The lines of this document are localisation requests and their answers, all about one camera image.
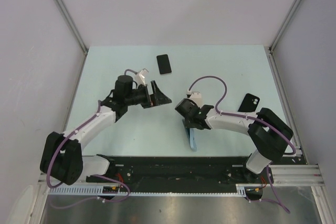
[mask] metallic floor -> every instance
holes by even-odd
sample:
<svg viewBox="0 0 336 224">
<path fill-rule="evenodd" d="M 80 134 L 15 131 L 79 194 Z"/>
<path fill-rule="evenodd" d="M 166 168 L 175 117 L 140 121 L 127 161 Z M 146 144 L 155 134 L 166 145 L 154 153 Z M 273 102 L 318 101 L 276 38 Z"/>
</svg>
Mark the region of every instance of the metallic floor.
<svg viewBox="0 0 336 224">
<path fill-rule="evenodd" d="M 120 203 L 83 202 L 65 210 L 48 203 L 65 206 L 87 196 L 49 196 L 43 213 L 43 224 L 122 223 L 122 224 L 197 224 L 197 223 L 321 223 L 310 187 L 277 188 L 282 202 L 291 210 L 268 202 L 252 202 L 235 197 L 130 197 Z M 272 198 L 266 188 L 263 198 Z"/>
</svg>

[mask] purple cable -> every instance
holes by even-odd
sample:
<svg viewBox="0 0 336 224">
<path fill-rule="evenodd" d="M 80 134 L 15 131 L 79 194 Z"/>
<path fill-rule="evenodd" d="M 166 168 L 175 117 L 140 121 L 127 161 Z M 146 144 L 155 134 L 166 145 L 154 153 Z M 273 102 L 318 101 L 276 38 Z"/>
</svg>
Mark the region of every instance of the purple cable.
<svg viewBox="0 0 336 224">
<path fill-rule="evenodd" d="M 218 114 L 220 114 L 220 115 L 236 116 L 236 117 L 238 117 L 238 118 L 247 118 L 247 119 L 251 119 L 251 120 L 257 121 L 257 122 L 259 122 L 259 123 L 265 125 L 266 127 L 269 127 L 271 130 L 273 130 L 275 133 L 277 133 L 283 140 L 286 141 L 286 143 L 287 143 L 287 144 L 291 147 L 291 149 L 292 149 L 292 152 L 290 152 L 290 153 L 285 153 L 286 155 L 294 155 L 294 154 L 296 153 L 295 146 L 290 142 L 290 140 L 288 140 L 288 139 L 286 138 L 285 135 L 283 135 L 280 131 L 278 131 L 275 127 L 273 127 L 273 126 L 270 125 L 269 123 L 267 123 L 267 122 L 265 122 L 265 121 L 263 121 L 263 120 L 261 120 L 261 119 L 259 119 L 259 118 L 255 118 L 254 116 L 244 116 L 244 115 L 236 114 L 236 113 L 221 112 L 221 111 L 218 109 L 219 104 L 220 104 L 220 103 L 223 101 L 223 99 L 226 97 L 226 93 L 227 93 L 227 85 L 226 85 L 226 83 L 225 83 L 225 81 L 224 81 L 223 79 L 221 79 L 221 78 L 219 78 L 219 77 L 217 77 L 217 76 L 203 76 L 203 77 L 200 77 L 200 78 L 198 78 L 197 80 L 195 80 L 195 81 L 191 84 L 189 90 L 191 90 L 191 88 L 192 88 L 198 81 L 200 81 L 200 80 L 202 80 L 202 79 L 206 79 L 206 78 L 214 78 L 214 79 L 217 79 L 217 80 L 219 80 L 219 81 L 224 85 L 224 87 L 225 87 L 225 92 L 224 92 L 223 96 L 219 99 L 219 101 L 218 101 L 218 102 L 216 103 L 216 105 L 215 105 L 215 110 L 216 110 L 216 112 L 217 112 Z"/>
<path fill-rule="evenodd" d="M 47 170 L 47 185 L 49 188 L 53 189 L 53 188 L 57 188 L 59 187 L 61 184 L 63 184 L 62 182 L 56 184 L 56 185 L 52 185 L 50 182 L 50 174 L 51 174 L 51 169 L 54 165 L 55 159 L 58 155 L 58 153 L 60 152 L 60 150 L 62 149 L 63 145 L 65 145 L 65 143 L 75 134 L 75 131 L 80 130 L 81 128 L 83 128 L 84 126 L 86 126 L 87 124 L 89 124 L 93 119 L 95 119 L 97 117 L 97 113 L 100 112 L 100 101 L 98 101 L 98 109 L 96 114 L 94 114 L 92 117 L 90 117 L 87 121 L 85 121 L 84 123 L 82 123 L 80 126 L 78 126 L 76 129 L 74 129 L 57 147 L 57 149 L 55 150 L 55 153 L 53 155 L 53 157 L 50 160 L 49 166 L 48 166 L 48 170 Z"/>
<path fill-rule="evenodd" d="M 121 201 L 124 201 L 125 199 L 127 199 L 127 198 L 130 196 L 130 194 L 131 194 L 131 190 L 130 190 L 130 188 L 129 188 L 126 184 L 124 184 L 123 182 L 121 182 L 121 181 L 117 181 L 117 180 L 114 180 L 114 179 L 112 179 L 112 178 L 107 178 L 107 177 L 105 177 L 105 176 L 101 176 L 101 175 L 92 175 L 92 176 L 94 176 L 94 177 L 98 177 L 98 178 L 102 178 L 102 179 L 106 179 L 106 180 L 109 180 L 109 181 L 114 182 L 114 183 L 118 183 L 118 184 L 122 185 L 123 187 L 125 187 L 126 190 L 127 190 L 127 195 L 124 196 L 123 198 L 121 198 L 121 199 L 117 199 L 117 200 L 113 200 L 113 199 L 103 199 L 104 202 L 105 202 L 105 201 L 107 201 L 107 202 L 121 202 Z M 51 207 L 53 207 L 53 208 L 55 208 L 55 209 L 63 210 L 63 209 L 67 209 L 67 208 L 74 207 L 74 206 L 76 206 L 76 205 L 78 205 L 78 204 L 81 204 L 81 203 L 83 203 L 83 202 L 85 202 L 85 201 L 87 201 L 87 200 L 92 200 L 92 199 L 97 199 L 97 197 L 96 197 L 96 196 L 94 196 L 94 197 L 88 197 L 88 198 L 82 199 L 82 200 L 80 200 L 80 201 L 78 201 L 78 202 L 76 202 L 76 203 L 73 203 L 73 204 L 71 204 L 71 205 L 67 205 L 67 206 L 63 206 L 63 207 L 55 206 L 52 202 L 50 202 L 50 205 L 51 205 Z"/>
<path fill-rule="evenodd" d="M 229 112 L 221 112 L 219 109 L 218 109 L 218 106 L 219 104 L 223 101 L 223 99 L 225 98 L 226 96 L 226 93 L 227 93 L 227 85 L 225 83 L 225 81 L 217 76 L 203 76 L 203 77 L 200 77 L 198 78 L 197 80 L 195 80 L 191 86 L 189 87 L 189 91 L 191 90 L 191 88 L 200 80 L 203 80 L 203 79 L 206 79 L 206 78 L 213 78 L 213 79 L 217 79 L 219 80 L 225 87 L 225 92 L 223 94 L 223 96 L 219 99 L 219 101 L 216 103 L 215 105 L 215 110 L 218 114 L 220 115 L 228 115 L 228 116 L 236 116 L 238 118 L 247 118 L 247 119 L 251 119 L 251 120 L 254 120 L 254 121 L 257 121 L 263 125 L 265 125 L 266 127 L 269 127 L 271 130 L 273 130 L 274 132 L 276 132 L 283 140 L 286 141 L 286 143 L 291 147 L 292 149 L 292 152 L 291 153 L 285 153 L 286 155 L 293 155 L 296 153 L 296 149 L 295 149 L 295 146 L 290 142 L 289 139 L 286 138 L 286 136 L 284 136 L 280 131 L 278 131 L 275 127 L 273 127 L 272 125 L 270 125 L 269 123 L 259 119 L 259 118 L 255 118 L 254 116 L 244 116 L 244 115 L 241 115 L 241 114 L 236 114 L 236 113 L 229 113 Z M 268 181 L 269 181 L 269 184 L 271 185 L 271 188 L 272 188 L 272 191 L 275 195 L 275 197 L 277 198 L 278 201 L 275 201 L 275 200 L 272 200 L 272 199 L 262 199 L 261 201 L 266 201 L 266 202 L 271 202 L 271 203 L 276 203 L 278 204 L 279 206 L 281 206 L 288 214 L 290 214 L 290 211 L 289 209 L 284 206 L 284 204 L 281 202 L 281 200 L 279 199 L 278 197 L 278 194 L 277 192 L 275 191 L 275 188 L 272 184 L 272 181 L 270 179 L 270 176 L 269 176 L 269 166 L 266 166 L 266 171 L 267 171 L 267 177 L 268 177 Z"/>
<path fill-rule="evenodd" d="M 132 69 L 129 69 L 129 68 L 125 70 L 124 74 L 127 74 L 127 72 L 131 72 L 133 74 L 137 74 L 138 73 L 138 72 L 136 72 L 136 71 L 134 71 Z"/>
</svg>

